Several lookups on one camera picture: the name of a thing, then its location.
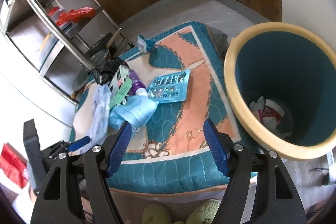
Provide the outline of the blue face mask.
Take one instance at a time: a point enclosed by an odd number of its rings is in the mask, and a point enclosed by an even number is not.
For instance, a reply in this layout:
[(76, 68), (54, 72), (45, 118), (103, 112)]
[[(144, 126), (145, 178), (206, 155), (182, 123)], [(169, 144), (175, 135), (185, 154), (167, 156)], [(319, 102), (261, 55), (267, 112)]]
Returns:
[(147, 124), (157, 107), (158, 102), (146, 96), (128, 96), (126, 104), (112, 108), (108, 125), (119, 130), (124, 122), (129, 122), (137, 130)]

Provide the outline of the white blue wet wipes pack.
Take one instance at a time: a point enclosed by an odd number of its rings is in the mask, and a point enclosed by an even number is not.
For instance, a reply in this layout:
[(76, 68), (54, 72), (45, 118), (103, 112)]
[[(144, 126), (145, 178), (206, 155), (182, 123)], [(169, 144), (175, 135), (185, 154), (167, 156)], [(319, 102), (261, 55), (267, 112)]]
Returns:
[(110, 97), (111, 92), (107, 85), (93, 83), (83, 105), (75, 114), (75, 140), (86, 136), (90, 138), (89, 143), (82, 147), (84, 152), (95, 145), (102, 145), (108, 136)]

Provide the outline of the red white paper cup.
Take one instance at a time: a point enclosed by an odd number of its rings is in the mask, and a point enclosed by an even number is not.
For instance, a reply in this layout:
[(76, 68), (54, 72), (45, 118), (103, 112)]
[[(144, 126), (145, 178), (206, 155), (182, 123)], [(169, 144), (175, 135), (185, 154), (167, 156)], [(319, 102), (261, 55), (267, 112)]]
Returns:
[(262, 121), (263, 118), (274, 118), (278, 123), (280, 123), (284, 115), (285, 111), (279, 104), (273, 100), (266, 99), (259, 114), (259, 121)]

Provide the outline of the black plastic bag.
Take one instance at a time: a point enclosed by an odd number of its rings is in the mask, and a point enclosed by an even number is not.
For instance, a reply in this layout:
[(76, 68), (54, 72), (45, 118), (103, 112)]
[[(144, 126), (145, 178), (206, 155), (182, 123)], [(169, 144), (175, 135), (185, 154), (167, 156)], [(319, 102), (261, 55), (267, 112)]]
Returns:
[(92, 75), (98, 84), (106, 84), (113, 79), (121, 65), (129, 69), (129, 65), (119, 57), (113, 57), (109, 60), (106, 59), (94, 69)]

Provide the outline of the teal and orange quilted cushion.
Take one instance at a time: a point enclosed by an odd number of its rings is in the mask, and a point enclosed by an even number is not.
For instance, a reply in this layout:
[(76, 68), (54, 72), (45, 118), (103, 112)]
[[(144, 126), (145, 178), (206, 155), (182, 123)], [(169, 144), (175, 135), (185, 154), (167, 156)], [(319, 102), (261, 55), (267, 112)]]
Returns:
[(251, 151), (259, 148), (233, 118), (215, 35), (205, 24), (187, 22), (156, 36), (154, 42), (150, 53), (133, 48), (121, 58), (146, 85), (158, 76), (189, 70), (186, 100), (158, 105), (132, 137), (108, 186), (155, 196), (223, 189), (228, 178), (218, 171), (210, 153), (204, 121), (211, 119), (220, 132)]

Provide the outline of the white crumpled tissue in bin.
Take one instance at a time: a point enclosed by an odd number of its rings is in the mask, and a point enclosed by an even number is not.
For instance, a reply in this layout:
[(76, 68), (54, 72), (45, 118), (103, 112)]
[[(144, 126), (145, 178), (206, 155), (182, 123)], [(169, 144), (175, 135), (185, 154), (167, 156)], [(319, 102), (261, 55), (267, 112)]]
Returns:
[(285, 111), (280, 105), (270, 99), (264, 99), (264, 97), (261, 96), (257, 101), (250, 103), (249, 110), (268, 131), (277, 136), (282, 135), (277, 129), (277, 126), (285, 115)]

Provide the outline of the green slipper right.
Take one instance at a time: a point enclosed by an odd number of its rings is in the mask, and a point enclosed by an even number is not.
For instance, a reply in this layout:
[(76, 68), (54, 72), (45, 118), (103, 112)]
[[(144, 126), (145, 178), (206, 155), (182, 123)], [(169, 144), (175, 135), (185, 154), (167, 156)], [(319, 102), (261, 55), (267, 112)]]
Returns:
[(219, 200), (207, 200), (199, 205), (186, 220), (187, 224), (211, 224), (218, 211)]

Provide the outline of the green white paper package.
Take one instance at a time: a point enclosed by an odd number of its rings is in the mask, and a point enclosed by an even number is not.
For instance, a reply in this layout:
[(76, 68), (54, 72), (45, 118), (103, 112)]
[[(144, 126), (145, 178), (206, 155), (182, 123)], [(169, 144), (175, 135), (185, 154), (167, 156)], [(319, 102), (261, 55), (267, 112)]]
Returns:
[(132, 86), (132, 80), (129, 77), (129, 68), (125, 65), (120, 65), (109, 84), (111, 91), (110, 110), (115, 106), (124, 105), (127, 102), (127, 95)]

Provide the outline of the purple spray bottle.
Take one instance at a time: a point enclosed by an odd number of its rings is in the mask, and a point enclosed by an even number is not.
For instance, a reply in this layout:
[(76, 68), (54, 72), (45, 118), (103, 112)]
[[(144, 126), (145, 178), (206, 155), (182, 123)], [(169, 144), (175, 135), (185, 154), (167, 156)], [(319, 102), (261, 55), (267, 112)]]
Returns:
[(130, 69), (129, 78), (131, 79), (131, 89), (128, 91), (130, 96), (148, 96), (146, 86), (140, 80), (138, 74)]

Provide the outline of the green slipper left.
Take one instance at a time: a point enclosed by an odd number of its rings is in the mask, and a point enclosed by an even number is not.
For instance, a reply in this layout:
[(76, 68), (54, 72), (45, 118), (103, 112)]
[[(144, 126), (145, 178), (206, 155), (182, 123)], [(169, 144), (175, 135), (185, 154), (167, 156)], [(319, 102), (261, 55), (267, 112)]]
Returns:
[(169, 224), (172, 223), (172, 218), (167, 210), (161, 204), (151, 204), (145, 208), (142, 214), (142, 224)]

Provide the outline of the blue blister pack tray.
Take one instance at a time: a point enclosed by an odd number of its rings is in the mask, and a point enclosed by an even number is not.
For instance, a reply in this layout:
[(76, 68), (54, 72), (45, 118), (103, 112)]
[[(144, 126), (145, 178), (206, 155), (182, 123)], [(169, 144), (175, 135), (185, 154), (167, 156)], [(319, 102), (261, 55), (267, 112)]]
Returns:
[(190, 70), (156, 77), (147, 88), (150, 99), (158, 103), (184, 102), (187, 97)]

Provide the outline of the black pan on shelf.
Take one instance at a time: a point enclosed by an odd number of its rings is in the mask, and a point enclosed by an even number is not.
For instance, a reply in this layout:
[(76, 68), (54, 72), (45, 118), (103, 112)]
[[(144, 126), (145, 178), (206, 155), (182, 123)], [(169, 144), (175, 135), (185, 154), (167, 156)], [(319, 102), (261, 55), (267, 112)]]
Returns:
[[(93, 62), (95, 67), (100, 66), (105, 61), (109, 54), (110, 46), (115, 42), (120, 34), (121, 28), (119, 28), (114, 34), (110, 32), (88, 50), (85, 56)], [(83, 67), (76, 76), (72, 89), (77, 92), (84, 87), (88, 82), (91, 73), (92, 72), (88, 68)]]

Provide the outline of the small teal white wrapper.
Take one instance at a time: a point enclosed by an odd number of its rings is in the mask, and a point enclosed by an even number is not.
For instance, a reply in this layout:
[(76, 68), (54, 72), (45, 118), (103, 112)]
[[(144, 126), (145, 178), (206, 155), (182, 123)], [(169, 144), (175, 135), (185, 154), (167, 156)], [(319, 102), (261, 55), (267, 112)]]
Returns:
[(145, 39), (142, 35), (139, 35), (137, 47), (141, 53), (149, 53), (155, 49), (155, 41), (153, 39)]

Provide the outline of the red plastic bag on shelf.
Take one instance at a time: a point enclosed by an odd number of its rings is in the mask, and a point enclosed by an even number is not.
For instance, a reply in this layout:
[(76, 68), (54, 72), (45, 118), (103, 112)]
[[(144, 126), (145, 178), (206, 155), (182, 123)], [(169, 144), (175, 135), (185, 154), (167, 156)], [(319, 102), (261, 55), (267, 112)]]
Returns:
[(92, 7), (82, 7), (77, 10), (70, 10), (69, 12), (62, 12), (56, 20), (57, 26), (61, 26), (66, 22), (78, 23), (82, 19), (91, 19), (96, 16), (96, 10)]

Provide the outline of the stainless steel shelf rack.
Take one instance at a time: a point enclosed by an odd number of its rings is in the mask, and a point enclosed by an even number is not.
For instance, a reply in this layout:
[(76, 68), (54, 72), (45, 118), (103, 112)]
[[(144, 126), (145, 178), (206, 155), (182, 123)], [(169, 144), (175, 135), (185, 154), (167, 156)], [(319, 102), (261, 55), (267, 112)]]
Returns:
[[(104, 14), (107, 19), (110, 19), (98, 0), (91, 1), (95, 4), (92, 7), (96, 10), (94, 18)], [(73, 82), (83, 67), (91, 72), (94, 71), (96, 67), (85, 54), (105, 35), (95, 39), (91, 46), (80, 36), (81, 30), (90, 28), (89, 24), (94, 18), (82, 19), (78, 23), (66, 22), (57, 26), (56, 20), (59, 15), (68, 11), (64, 10), (62, 5), (55, 6), (55, 3), (56, 0), (1, 0), (1, 32), (9, 38), (13, 29), (21, 26), (29, 16), (36, 15), (49, 32), (41, 40), (36, 54), (34, 56), (24, 54), (24, 57), (54, 90), (76, 104), (76, 99), (71, 97), (72, 94), (78, 93), (72, 89)], [(114, 24), (108, 33), (114, 34), (119, 28), (117, 24)], [(132, 42), (121, 31), (110, 46), (108, 56), (120, 55), (132, 45)]]

